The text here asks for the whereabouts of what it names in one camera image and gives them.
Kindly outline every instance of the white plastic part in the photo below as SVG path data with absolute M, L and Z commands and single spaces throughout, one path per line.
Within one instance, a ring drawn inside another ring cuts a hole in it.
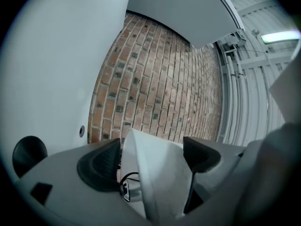
M 121 178 L 130 172 L 139 172 L 147 219 L 162 224 L 184 216 L 192 172 L 182 144 L 130 129 L 122 151 Z
M 23 137 L 39 137 L 48 155 L 87 144 L 93 88 L 127 3 L 28 0 L 18 13 L 0 54 L 0 156 L 14 181 Z
M 229 63 L 230 74 L 231 74 L 231 83 L 232 83 L 232 90 L 233 90 L 233 107 L 232 107 L 232 118 L 231 118 L 231 126 L 229 132 L 229 144 L 233 144 L 234 140 L 234 133 L 237 123 L 237 113 L 238 113 L 238 91 L 237 91 L 237 82 L 236 76 L 234 73 L 233 63 L 230 56 L 227 56 L 227 60 Z
M 129 0 L 127 9 L 163 23 L 197 48 L 244 29 L 230 0 Z

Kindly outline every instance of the white curved panel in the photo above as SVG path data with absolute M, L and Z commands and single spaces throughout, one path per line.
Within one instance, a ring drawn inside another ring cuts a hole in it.
M 129 0 L 127 9 L 163 23 L 197 48 L 244 28 L 230 0 Z
M 267 130 L 267 117 L 268 117 L 268 106 L 267 106 L 267 91 L 264 85 L 264 79 L 260 68 L 254 68 L 257 92 L 258 92 L 258 121 L 257 121 L 257 132 L 255 138 L 263 139 Z
M 0 56 L 0 152 L 13 179 L 12 152 L 25 136 L 49 155 L 87 143 L 93 88 L 127 2 L 28 0 L 19 12 Z

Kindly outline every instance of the black plastic part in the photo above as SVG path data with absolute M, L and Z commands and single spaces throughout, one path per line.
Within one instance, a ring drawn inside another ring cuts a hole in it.
M 83 137 L 84 134 L 85 134 L 85 127 L 81 126 L 80 129 L 79 129 L 79 137 Z
M 18 177 L 23 176 L 47 155 L 47 149 L 38 137 L 22 138 L 13 151 L 13 166 Z
M 117 169 L 120 162 L 120 139 L 84 155 L 77 164 L 79 177 L 90 187 L 101 192 L 119 191 Z
M 52 185 L 50 184 L 37 183 L 30 192 L 30 195 L 33 196 L 40 204 L 45 205 L 46 199 L 48 198 L 51 189 Z
M 192 184 L 191 184 L 189 197 L 184 208 L 184 213 L 186 214 L 196 209 L 198 206 L 203 204 L 203 202 L 204 201 L 199 197 L 197 192 L 192 188 Z
M 221 160 L 218 151 L 189 137 L 183 138 L 183 151 L 184 158 L 193 173 L 209 171 Z

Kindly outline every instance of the white wall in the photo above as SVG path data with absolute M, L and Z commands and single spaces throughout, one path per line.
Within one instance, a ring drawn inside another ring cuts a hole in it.
M 127 3 L 28 0 L 19 12 L 0 54 L 0 155 L 14 180 L 12 152 L 25 136 L 49 155 L 87 144 L 95 81 Z
M 238 48 L 238 55 L 246 78 L 248 90 L 248 123 L 244 146 L 255 139 L 262 139 L 279 128 L 284 119 L 272 98 L 269 88 L 286 68 L 297 45 L 296 41 L 264 44 L 261 35 L 296 30 L 296 26 L 277 0 L 231 0 L 241 16 L 247 39 Z M 252 30 L 259 31 L 257 38 Z

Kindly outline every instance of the small hole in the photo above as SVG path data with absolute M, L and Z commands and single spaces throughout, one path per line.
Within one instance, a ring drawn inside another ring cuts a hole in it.
M 83 137 L 84 134 L 85 134 L 85 127 L 81 126 L 80 129 L 79 129 L 79 137 Z

